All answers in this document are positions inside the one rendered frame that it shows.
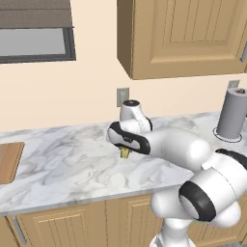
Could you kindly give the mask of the wooden upper cupboard door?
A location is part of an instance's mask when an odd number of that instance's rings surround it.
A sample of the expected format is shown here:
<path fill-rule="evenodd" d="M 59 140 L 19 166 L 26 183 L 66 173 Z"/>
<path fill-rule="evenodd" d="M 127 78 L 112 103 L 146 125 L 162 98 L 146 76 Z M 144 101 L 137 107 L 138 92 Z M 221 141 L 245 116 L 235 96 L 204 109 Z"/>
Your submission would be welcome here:
<path fill-rule="evenodd" d="M 247 72 L 247 0 L 117 0 L 117 57 L 133 80 Z"/>

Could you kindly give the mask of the wooden cutting board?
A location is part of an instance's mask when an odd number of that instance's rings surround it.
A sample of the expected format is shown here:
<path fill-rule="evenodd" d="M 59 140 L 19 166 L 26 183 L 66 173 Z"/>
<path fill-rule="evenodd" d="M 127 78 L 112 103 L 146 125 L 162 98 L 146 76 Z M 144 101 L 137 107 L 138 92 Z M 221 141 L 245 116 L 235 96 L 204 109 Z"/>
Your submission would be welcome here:
<path fill-rule="evenodd" d="M 14 180 L 23 149 L 23 142 L 0 144 L 0 184 Z"/>

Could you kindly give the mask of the wooden cupboard door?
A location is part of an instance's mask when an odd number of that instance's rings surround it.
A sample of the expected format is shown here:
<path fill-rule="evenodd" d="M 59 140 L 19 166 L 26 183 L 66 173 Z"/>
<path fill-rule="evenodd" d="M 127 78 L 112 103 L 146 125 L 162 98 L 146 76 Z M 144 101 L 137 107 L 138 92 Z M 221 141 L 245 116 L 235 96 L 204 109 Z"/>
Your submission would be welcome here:
<path fill-rule="evenodd" d="M 17 216 L 28 247 L 107 247 L 104 202 Z"/>
<path fill-rule="evenodd" d="M 151 195 L 131 196 L 105 202 L 107 247 L 149 247 L 161 230 L 162 219 L 150 206 Z"/>
<path fill-rule="evenodd" d="M 241 218 L 230 228 L 220 229 L 206 223 L 193 222 L 188 229 L 188 237 L 196 247 L 218 247 L 234 242 L 243 242 L 247 234 L 247 195 L 239 199 Z"/>
<path fill-rule="evenodd" d="M 133 80 L 247 72 L 247 0 L 117 0 L 117 57 Z"/>
<path fill-rule="evenodd" d="M 0 247 L 16 247 L 4 217 L 0 217 Z"/>

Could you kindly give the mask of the wooden lower cupboard door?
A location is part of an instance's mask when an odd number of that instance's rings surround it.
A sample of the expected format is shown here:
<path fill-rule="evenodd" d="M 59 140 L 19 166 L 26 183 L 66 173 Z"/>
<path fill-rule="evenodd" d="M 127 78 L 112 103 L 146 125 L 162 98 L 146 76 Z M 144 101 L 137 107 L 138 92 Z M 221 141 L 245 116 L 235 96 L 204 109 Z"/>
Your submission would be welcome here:
<path fill-rule="evenodd" d="M 28 247 L 107 247 L 104 202 L 17 216 Z"/>
<path fill-rule="evenodd" d="M 0 247 L 16 247 L 4 217 L 0 217 Z"/>
<path fill-rule="evenodd" d="M 151 195 L 131 196 L 105 202 L 107 247 L 149 247 L 161 230 L 162 219 L 150 206 Z"/>
<path fill-rule="evenodd" d="M 220 229 L 206 223 L 193 222 L 188 229 L 188 237 L 196 247 L 218 247 L 234 242 L 243 242 L 247 234 L 247 195 L 239 199 L 241 218 L 230 228 Z"/>

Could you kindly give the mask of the white paper towel holder base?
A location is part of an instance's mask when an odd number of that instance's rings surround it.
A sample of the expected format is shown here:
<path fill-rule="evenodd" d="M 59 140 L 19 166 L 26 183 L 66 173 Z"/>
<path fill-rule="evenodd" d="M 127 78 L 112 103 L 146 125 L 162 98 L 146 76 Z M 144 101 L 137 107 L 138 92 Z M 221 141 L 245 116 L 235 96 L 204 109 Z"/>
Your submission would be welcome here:
<path fill-rule="evenodd" d="M 227 143 L 238 143 L 238 142 L 240 142 L 242 140 L 242 135 L 241 134 L 239 134 L 239 136 L 237 138 L 233 138 L 233 139 L 226 138 L 226 137 L 223 137 L 223 136 L 219 135 L 218 132 L 217 132 L 217 127 L 213 128 L 212 133 L 216 138 L 218 138 L 221 141 L 227 142 Z"/>

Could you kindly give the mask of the grey paper towel roll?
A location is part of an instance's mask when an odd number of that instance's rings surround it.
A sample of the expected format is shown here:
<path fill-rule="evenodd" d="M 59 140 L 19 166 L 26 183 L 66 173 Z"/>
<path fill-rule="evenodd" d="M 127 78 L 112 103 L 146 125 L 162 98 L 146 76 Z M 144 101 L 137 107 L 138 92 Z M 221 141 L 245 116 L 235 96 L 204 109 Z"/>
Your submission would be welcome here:
<path fill-rule="evenodd" d="M 238 139 L 246 115 L 247 89 L 229 88 L 226 91 L 216 133 L 226 139 Z"/>

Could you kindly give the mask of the brown window blind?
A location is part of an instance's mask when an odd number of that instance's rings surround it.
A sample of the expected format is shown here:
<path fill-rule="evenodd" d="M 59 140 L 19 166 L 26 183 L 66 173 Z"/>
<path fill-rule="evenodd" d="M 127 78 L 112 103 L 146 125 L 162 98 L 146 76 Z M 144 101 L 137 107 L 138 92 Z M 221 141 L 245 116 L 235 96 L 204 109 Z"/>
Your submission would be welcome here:
<path fill-rule="evenodd" d="M 0 0 L 0 28 L 71 26 L 70 0 Z"/>

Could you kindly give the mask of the grey framed window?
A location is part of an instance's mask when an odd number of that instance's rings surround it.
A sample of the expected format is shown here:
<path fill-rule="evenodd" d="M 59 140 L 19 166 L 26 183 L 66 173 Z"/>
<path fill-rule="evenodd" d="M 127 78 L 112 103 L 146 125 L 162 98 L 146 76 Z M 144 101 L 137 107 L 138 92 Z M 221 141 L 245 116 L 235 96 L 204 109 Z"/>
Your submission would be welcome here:
<path fill-rule="evenodd" d="M 75 60 L 71 28 L 0 29 L 0 64 Z"/>

